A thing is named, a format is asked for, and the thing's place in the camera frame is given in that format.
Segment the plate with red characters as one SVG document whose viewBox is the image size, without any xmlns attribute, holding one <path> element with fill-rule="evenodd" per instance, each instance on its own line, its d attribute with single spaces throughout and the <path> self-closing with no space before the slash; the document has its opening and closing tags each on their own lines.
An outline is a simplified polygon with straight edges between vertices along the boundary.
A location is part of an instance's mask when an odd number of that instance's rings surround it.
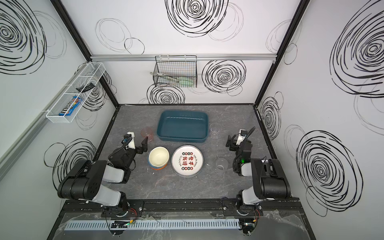
<svg viewBox="0 0 384 240">
<path fill-rule="evenodd" d="M 195 177 L 203 168 L 204 157 L 202 152 L 191 145 L 184 145 L 175 150 L 172 155 L 172 168 L 185 178 Z"/>
</svg>

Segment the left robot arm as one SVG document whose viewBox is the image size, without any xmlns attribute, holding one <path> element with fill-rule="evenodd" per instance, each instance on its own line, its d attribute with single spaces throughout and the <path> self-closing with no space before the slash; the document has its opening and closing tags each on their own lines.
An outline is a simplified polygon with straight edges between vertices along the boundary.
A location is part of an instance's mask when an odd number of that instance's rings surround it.
<svg viewBox="0 0 384 240">
<path fill-rule="evenodd" d="M 135 156 L 148 151 L 148 137 L 140 146 L 135 146 L 134 133 L 124 135 L 122 146 L 115 149 L 108 160 L 80 160 L 64 177 L 57 189 L 58 197 L 67 200 L 88 201 L 97 203 L 106 209 L 119 211 L 118 217 L 127 213 L 137 215 L 137 211 L 130 207 L 126 194 L 112 190 L 102 184 L 126 184 L 133 171 Z"/>
</svg>

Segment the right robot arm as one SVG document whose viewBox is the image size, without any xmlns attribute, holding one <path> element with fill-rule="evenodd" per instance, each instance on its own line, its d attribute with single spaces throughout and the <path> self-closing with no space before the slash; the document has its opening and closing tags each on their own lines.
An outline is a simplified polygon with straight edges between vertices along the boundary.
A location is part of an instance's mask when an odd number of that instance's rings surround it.
<svg viewBox="0 0 384 240">
<path fill-rule="evenodd" d="M 252 186 L 237 194 L 236 209 L 240 215 L 246 216 L 255 211 L 262 202 L 289 199 L 292 196 L 279 160 L 252 158 L 253 145 L 241 134 L 228 136 L 226 147 L 235 152 L 232 163 L 234 173 L 252 179 Z"/>
</svg>

